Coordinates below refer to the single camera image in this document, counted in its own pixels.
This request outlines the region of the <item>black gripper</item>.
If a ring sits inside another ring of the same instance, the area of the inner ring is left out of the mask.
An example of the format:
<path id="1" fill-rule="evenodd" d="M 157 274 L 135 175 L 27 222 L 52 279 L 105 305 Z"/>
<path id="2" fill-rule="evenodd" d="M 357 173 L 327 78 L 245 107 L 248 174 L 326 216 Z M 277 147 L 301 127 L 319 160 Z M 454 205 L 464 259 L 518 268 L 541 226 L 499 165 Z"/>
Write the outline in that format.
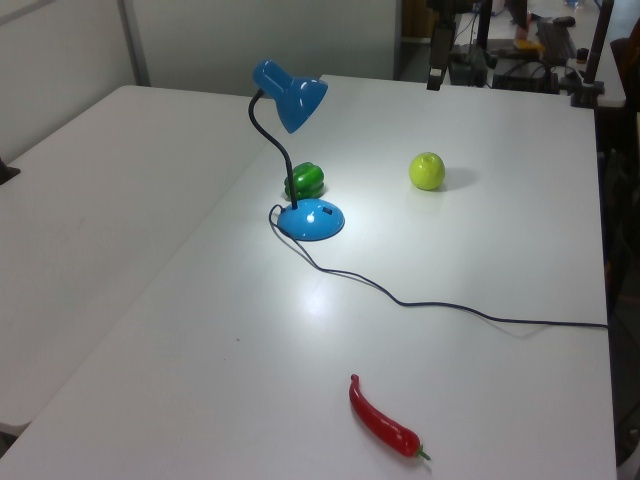
<path id="1" fill-rule="evenodd" d="M 449 61 L 452 42 L 454 39 L 454 23 L 445 21 L 438 23 L 431 37 L 430 69 L 427 89 L 439 91 L 443 83 L 443 72 Z"/>

